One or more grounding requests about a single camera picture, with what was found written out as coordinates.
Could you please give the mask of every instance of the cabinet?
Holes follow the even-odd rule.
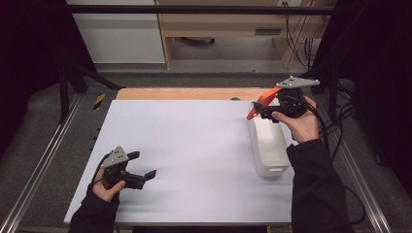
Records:
[[[194,8],[196,6],[278,6],[278,0],[210,0],[207,2],[200,0],[155,0],[155,3],[161,6],[184,5]],[[299,7],[333,5],[333,1],[328,0],[302,0]],[[174,38],[176,37],[271,37],[284,67],[290,68],[294,58],[293,49],[290,47],[292,41],[298,49],[304,38],[322,38],[327,26],[327,17],[321,16],[164,14],[158,15],[158,19],[167,67],[170,67]]]

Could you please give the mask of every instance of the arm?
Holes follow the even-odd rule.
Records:
[[[316,103],[305,97],[316,108]],[[287,153],[294,169],[292,229],[301,232],[355,232],[348,219],[345,188],[319,139],[318,120],[307,111],[299,118],[274,112],[299,142]]]
[[[104,170],[100,169],[96,180],[103,178]],[[125,182],[119,182],[110,189],[106,189],[103,182],[97,182],[89,187],[82,206],[73,214],[70,222],[71,232],[110,232],[113,233],[116,211],[120,203],[119,191]]]

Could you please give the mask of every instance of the black horizontal bar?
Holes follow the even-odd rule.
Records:
[[[44,9],[73,14],[213,14],[213,15],[347,15],[348,9],[312,7],[242,7],[242,6],[125,6],[125,5],[44,5]]]

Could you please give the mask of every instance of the black curtain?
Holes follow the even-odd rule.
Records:
[[[27,111],[29,96],[58,83],[64,62],[73,59],[96,71],[73,16],[42,11],[40,4],[0,1],[0,157]]]
[[[339,1],[345,7],[366,1]],[[314,65],[325,62],[349,18],[333,17]],[[349,29],[334,69],[355,83],[354,105],[361,125],[382,159],[412,196],[412,2],[369,1]],[[330,73],[322,73],[326,82]]]

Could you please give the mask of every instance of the orange object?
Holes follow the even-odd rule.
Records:
[[[263,107],[269,106],[269,104],[275,99],[276,93],[278,93],[281,89],[281,87],[273,87],[269,90],[266,90],[263,94],[260,95],[257,102],[260,103]],[[256,111],[255,109],[251,109],[246,119],[250,120],[258,114],[258,111]]]

